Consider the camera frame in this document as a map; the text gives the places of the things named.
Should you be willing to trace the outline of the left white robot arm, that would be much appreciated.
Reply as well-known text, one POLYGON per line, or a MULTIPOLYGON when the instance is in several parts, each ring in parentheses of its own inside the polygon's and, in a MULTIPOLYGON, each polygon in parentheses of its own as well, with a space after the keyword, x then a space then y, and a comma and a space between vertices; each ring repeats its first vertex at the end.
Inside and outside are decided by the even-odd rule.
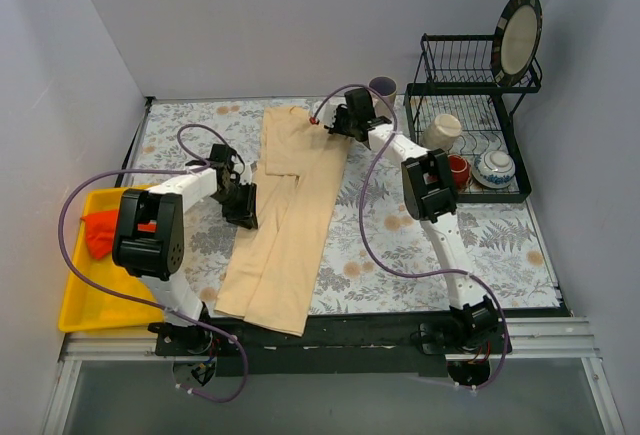
POLYGON ((206 305, 181 272, 186 251, 184 214, 211 198, 220 204, 225 221, 256 229, 257 186, 242 179, 243 172, 236 166, 243 163, 235 149, 215 144, 203 162, 190 163, 201 166, 201 171, 173 177, 149 189, 128 189, 121 197, 112 259, 138 278, 163 306, 164 321, 150 324, 148 330, 193 355, 208 351, 214 336, 202 323, 210 320, 206 305))

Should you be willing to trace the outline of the beige t shirt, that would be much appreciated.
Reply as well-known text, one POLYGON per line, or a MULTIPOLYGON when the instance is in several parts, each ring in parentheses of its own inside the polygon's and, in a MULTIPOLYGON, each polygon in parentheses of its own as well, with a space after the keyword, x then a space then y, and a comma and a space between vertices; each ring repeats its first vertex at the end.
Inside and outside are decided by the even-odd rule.
POLYGON ((236 234, 216 312, 303 334, 349 149, 348 138, 311 124, 303 108, 265 110, 258 227, 236 234))

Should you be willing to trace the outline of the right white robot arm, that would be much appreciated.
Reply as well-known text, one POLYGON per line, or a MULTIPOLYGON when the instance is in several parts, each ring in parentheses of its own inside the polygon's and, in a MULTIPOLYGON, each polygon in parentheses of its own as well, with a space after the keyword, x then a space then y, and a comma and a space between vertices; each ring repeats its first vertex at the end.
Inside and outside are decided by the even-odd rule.
POLYGON ((313 110, 310 122, 322 125, 331 134, 359 142, 375 156, 366 172, 358 201, 358 225, 364 248, 378 267, 404 279, 442 275, 453 319, 446 338, 464 352, 481 347, 494 348, 491 341, 507 334, 506 317, 488 284, 473 273, 472 263, 460 235, 458 193, 443 150, 428 150, 402 134, 392 104, 385 101, 390 114, 378 116, 373 100, 382 95, 361 84, 336 89, 313 110), (440 264, 435 271, 402 273, 386 266, 373 252, 364 226, 364 206, 370 179, 381 158, 397 165, 401 172, 404 204, 418 221, 430 241, 440 264))

